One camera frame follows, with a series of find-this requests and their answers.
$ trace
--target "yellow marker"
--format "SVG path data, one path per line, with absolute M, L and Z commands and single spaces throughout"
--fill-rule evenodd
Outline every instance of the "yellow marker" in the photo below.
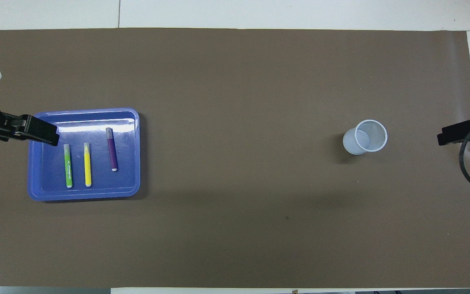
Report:
M 84 143 L 84 183 L 87 187 L 92 185 L 92 172 L 90 171 L 90 143 Z

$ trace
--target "marker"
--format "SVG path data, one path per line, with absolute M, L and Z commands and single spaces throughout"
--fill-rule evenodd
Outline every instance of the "marker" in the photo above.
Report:
M 92 172 L 90 171 L 90 143 L 84 143 L 84 184 L 92 185 Z
M 112 171 L 117 171 L 117 154 L 115 152 L 115 141 L 113 140 L 112 128 L 106 128 L 106 137 L 108 138 L 108 152 L 110 153 L 110 164 Z
M 71 180 L 70 144 L 64 144 L 63 149 L 65 149 L 65 177 L 67 179 L 67 188 L 71 188 L 72 180 Z

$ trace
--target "cup rim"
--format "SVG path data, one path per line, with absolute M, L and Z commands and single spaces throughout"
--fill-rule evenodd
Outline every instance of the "cup rim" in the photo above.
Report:
M 377 149 L 366 149 L 364 147 L 362 147 L 362 145 L 360 145 L 360 143 L 358 143 L 358 139 L 357 139 L 357 131 L 358 131 L 358 127 L 360 127 L 361 124 L 363 123 L 367 123 L 367 122 L 372 122 L 372 123 L 376 123 L 377 125 L 380 125 L 380 127 L 382 128 L 382 130 L 384 130 L 384 143 L 378 147 Z M 354 137 L 355 137 L 355 142 L 356 144 L 358 145 L 358 147 L 366 152 L 377 152 L 379 151 L 380 149 L 384 148 L 384 146 L 386 145 L 386 143 L 388 142 L 388 132 L 386 131 L 386 127 L 384 127 L 384 125 L 382 123 L 380 123 L 380 121 L 377 121 L 377 120 L 374 120 L 374 119 L 365 119 L 361 122 L 358 123 L 358 125 L 355 127 L 355 131 L 354 131 Z

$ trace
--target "brown paper backdrop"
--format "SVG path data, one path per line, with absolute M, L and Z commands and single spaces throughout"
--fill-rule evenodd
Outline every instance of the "brown paper backdrop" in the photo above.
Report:
M 0 286 L 470 287 L 470 184 L 436 140 L 470 119 L 465 32 L 0 31 L 0 70 L 5 112 L 142 116 L 127 200 L 35 202 L 0 142 Z M 368 118 L 388 143 L 350 156 Z

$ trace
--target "purple marker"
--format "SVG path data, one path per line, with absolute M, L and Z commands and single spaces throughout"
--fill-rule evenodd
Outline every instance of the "purple marker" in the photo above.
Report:
M 112 171 L 117 171 L 117 154 L 115 153 L 115 141 L 113 141 L 112 128 L 106 128 L 106 137 L 108 138 L 108 152 L 110 152 L 110 163 Z

